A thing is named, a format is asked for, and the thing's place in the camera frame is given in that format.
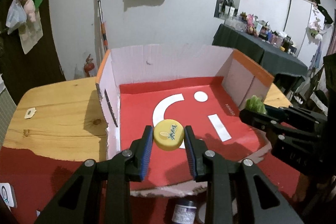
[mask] wooden tabletop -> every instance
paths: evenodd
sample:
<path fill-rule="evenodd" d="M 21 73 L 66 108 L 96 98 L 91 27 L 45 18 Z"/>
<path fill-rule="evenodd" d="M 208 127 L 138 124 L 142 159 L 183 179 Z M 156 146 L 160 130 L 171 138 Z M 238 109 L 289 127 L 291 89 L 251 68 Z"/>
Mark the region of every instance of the wooden tabletop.
<path fill-rule="evenodd" d="M 265 104 L 287 107 L 290 102 L 272 84 Z M 36 113 L 24 119 L 31 107 Z M 3 146 L 57 160 L 102 161 L 106 159 L 106 127 L 95 78 L 65 81 L 33 88 L 22 97 Z"/>

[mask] metal screw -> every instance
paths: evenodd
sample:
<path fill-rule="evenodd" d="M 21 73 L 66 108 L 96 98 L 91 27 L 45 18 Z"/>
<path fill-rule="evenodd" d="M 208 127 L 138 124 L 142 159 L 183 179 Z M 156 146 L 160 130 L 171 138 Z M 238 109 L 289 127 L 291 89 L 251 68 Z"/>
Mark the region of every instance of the metal screw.
<path fill-rule="evenodd" d="M 253 161 L 251 161 L 250 159 L 245 159 L 243 161 L 243 163 L 246 165 L 246 166 L 252 166 L 253 165 Z"/>
<path fill-rule="evenodd" d="M 84 165 L 85 165 L 86 167 L 91 167 L 91 166 L 94 165 L 94 164 L 95 164 L 95 161 L 94 161 L 94 160 L 86 160 L 85 163 L 84 163 Z"/>
<path fill-rule="evenodd" d="M 215 152 L 214 151 L 212 151 L 212 150 L 207 150 L 206 152 L 205 152 L 205 155 L 207 156 L 207 157 L 214 157 L 215 156 Z"/>
<path fill-rule="evenodd" d="M 122 154 L 124 157 L 130 157 L 132 156 L 132 151 L 127 149 L 127 150 L 122 151 Z"/>

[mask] yellow bottle cap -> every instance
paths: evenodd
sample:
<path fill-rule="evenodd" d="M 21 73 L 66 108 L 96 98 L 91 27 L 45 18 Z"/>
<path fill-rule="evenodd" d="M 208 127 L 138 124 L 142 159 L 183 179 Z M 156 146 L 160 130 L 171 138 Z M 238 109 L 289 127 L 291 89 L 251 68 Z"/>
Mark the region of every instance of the yellow bottle cap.
<path fill-rule="evenodd" d="M 172 151 L 179 148 L 183 138 L 183 126 L 175 120 L 166 119 L 154 127 L 154 141 L 162 150 Z"/>

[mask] cardboard box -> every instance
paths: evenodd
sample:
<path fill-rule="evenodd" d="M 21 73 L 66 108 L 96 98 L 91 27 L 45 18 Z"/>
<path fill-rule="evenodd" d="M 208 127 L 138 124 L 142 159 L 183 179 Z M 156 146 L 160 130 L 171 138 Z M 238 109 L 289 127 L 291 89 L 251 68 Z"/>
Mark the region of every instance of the cardboard box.
<path fill-rule="evenodd" d="M 248 156 L 258 161 L 270 145 L 238 115 L 252 95 L 265 99 L 272 82 L 272 75 L 232 48 L 187 44 L 108 50 L 96 78 L 108 124 L 107 158 L 129 148 L 145 125 L 170 118 L 191 125 L 209 149 L 229 160 Z M 141 184 L 131 183 L 131 189 L 167 190 L 170 185 L 189 183 L 183 148 L 182 144 L 167 152 L 153 145 L 148 176 Z M 173 195 L 195 193 L 180 185 Z"/>

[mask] dark wooden door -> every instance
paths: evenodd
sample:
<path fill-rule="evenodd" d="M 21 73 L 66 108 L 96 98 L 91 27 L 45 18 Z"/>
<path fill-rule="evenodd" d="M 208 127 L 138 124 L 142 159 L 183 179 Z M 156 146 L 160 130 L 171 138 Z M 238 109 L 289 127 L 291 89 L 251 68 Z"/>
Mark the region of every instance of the dark wooden door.
<path fill-rule="evenodd" d="M 12 1 L 0 1 L 1 28 L 5 27 Z M 26 55 L 22 50 L 17 30 L 10 35 L 1 34 L 3 43 L 0 45 L 0 73 L 16 104 L 31 88 L 65 81 L 51 31 L 48 0 L 43 0 L 39 11 L 43 37 Z"/>

